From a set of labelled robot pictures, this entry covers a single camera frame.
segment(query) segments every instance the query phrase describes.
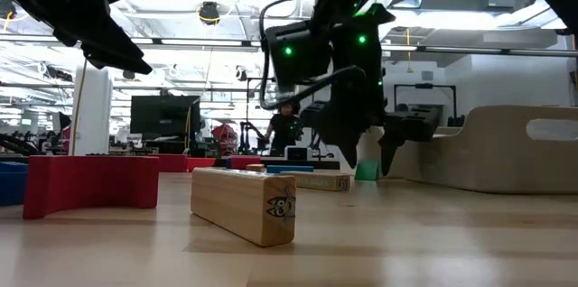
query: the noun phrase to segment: person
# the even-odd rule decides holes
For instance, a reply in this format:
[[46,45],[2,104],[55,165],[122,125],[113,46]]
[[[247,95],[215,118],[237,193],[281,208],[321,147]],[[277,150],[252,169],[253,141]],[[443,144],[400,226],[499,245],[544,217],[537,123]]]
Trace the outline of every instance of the person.
[[293,126],[298,123],[299,118],[294,115],[294,107],[291,104],[282,105],[280,111],[271,118],[265,134],[268,140],[275,132],[271,142],[271,156],[284,156],[285,147],[296,145]]

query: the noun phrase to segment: wooden tabletop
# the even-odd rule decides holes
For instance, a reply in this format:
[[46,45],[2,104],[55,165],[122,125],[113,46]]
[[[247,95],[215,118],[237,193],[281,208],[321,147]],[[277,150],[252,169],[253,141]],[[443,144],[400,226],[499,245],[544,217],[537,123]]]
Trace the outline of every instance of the wooden tabletop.
[[190,174],[157,209],[23,222],[0,208],[0,286],[575,286],[578,197],[478,194],[407,181],[297,191],[292,244],[260,248],[189,211]]

